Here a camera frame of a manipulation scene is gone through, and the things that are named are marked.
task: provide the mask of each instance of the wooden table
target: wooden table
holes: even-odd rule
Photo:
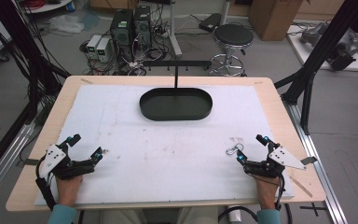
[[[49,117],[37,139],[30,159],[39,160],[50,144],[58,141],[62,125],[76,98],[81,85],[143,85],[143,86],[166,86],[173,84],[174,77],[68,77],[62,91],[53,106]],[[235,85],[253,86],[264,109],[268,125],[274,135],[274,141],[279,142],[289,149],[298,159],[307,157],[296,130],[290,120],[279,94],[272,81],[265,77],[180,77],[179,86],[195,85]],[[38,188],[35,184],[34,166],[25,165],[24,169],[7,201],[8,211],[37,211],[47,210],[46,206],[34,205]],[[321,202],[325,199],[324,189],[312,165],[307,171],[286,168],[290,176],[296,196],[282,200],[285,203],[298,202]],[[147,208],[147,207],[186,207],[196,205],[231,205],[257,203],[252,200],[219,200],[218,202],[171,202],[171,203],[119,203],[119,204],[93,204],[80,205],[83,209],[108,209],[108,208]]]

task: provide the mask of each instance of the metal stool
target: metal stool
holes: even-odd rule
[[[241,76],[245,77],[245,68],[241,60],[232,55],[235,49],[240,49],[245,55],[245,49],[248,48],[253,41],[253,34],[250,30],[238,24],[225,24],[214,30],[214,40],[222,45],[226,50],[226,54],[217,54],[212,57],[211,62],[218,63],[211,73],[217,73],[221,76]]]

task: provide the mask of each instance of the white device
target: white device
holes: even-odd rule
[[[284,166],[290,166],[300,170],[306,170],[307,166],[299,161],[292,153],[290,153],[286,148],[280,146],[276,148],[273,152],[269,153],[269,157],[272,158],[277,163],[280,163]]]
[[[46,175],[54,169],[65,156],[66,154],[55,145],[50,146],[46,152],[46,158],[43,161],[42,169],[40,170],[40,177],[46,177]]]
[[[98,59],[101,63],[109,63],[113,56],[111,39],[109,37],[103,37],[100,40],[100,44],[97,47]]]
[[[87,44],[87,56],[89,56],[90,59],[98,60],[97,47],[101,38],[101,35],[94,35]]]

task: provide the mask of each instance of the light blue sleeve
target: light blue sleeve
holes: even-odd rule
[[[280,224],[279,211],[276,209],[262,209],[257,212],[258,224]]]
[[[74,208],[56,204],[53,207],[50,218],[48,219],[48,224],[71,224],[76,215],[76,210]]]

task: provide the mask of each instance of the human hand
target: human hand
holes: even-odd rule
[[[279,186],[279,177],[268,178],[254,175],[257,184],[257,199],[261,209],[275,209],[275,194]]]
[[[83,175],[76,176],[69,180],[61,180],[56,176],[59,204],[74,206],[77,199],[77,192],[83,181]]]

